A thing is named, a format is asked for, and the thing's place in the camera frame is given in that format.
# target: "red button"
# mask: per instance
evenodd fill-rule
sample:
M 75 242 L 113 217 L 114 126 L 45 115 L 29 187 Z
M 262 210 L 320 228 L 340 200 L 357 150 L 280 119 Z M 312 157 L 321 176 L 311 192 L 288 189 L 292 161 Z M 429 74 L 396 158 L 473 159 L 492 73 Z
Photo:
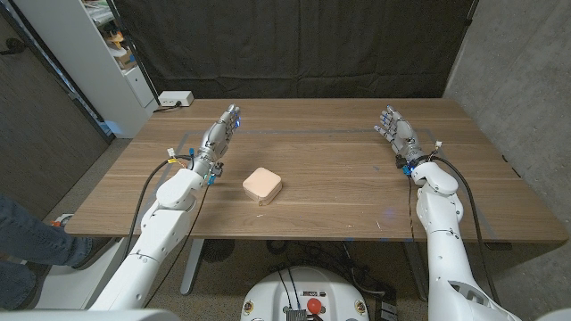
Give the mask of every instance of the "red button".
M 321 301 L 312 298 L 309 301 L 307 301 L 307 309 L 312 313 L 312 314 L 319 314 L 319 312 L 321 312 Z

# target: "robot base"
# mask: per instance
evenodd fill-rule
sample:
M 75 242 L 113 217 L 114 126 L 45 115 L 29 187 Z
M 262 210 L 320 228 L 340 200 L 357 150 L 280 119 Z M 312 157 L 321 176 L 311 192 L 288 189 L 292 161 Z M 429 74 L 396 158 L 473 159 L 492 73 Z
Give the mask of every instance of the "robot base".
M 287 293 L 292 309 L 307 310 L 310 299 L 319 300 L 321 311 L 318 316 L 328 320 L 368 320 L 368 312 L 363 297 L 355 287 L 335 273 L 319 267 L 290 267 L 292 277 L 287 269 L 277 271 L 259 281 L 246 295 L 242 306 L 242 321 L 286 321 L 289 310 Z

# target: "gray wall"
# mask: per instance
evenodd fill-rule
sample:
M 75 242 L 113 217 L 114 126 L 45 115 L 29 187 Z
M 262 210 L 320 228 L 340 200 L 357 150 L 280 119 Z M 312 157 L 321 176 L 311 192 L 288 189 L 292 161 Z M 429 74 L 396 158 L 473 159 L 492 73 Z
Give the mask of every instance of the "gray wall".
M 571 232 L 571 1 L 481 0 L 444 94 L 458 101 Z M 491 253 L 524 320 L 571 307 L 571 243 Z

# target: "blue connector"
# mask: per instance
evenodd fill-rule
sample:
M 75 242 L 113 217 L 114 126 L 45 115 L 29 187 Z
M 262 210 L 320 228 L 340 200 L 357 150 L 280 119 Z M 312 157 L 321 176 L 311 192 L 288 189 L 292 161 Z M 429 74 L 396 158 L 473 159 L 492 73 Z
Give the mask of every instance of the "blue connector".
M 402 167 L 402 173 L 404 173 L 404 175 L 406 175 L 407 177 L 410 177 L 410 175 L 412 174 L 412 170 L 409 169 L 408 165 L 405 165 Z

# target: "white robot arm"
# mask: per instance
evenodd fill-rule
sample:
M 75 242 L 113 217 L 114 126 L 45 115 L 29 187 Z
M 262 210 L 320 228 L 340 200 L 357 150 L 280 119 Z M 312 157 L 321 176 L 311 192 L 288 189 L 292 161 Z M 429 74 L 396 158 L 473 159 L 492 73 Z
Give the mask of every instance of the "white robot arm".
M 428 238 L 428 319 L 521 321 L 494 302 L 478 286 L 468 263 L 459 230 L 464 209 L 456 195 L 458 182 L 430 161 L 412 126 L 393 107 L 381 114 L 375 129 L 396 152 L 397 167 L 412 177 L 418 189 L 417 215 Z M 436 143 L 436 149 L 442 143 Z
M 208 177 L 219 177 L 218 163 L 236 128 L 240 126 L 240 108 L 228 107 L 220 119 L 204 134 L 191 169 L 180 169 L 162 184 L 157 200 L 141 220 L 141 235 L 113 275 L 91 310 L 135 309 L 143 306 L 159 266 L 190 229 L 190 211 L 195 194 Z

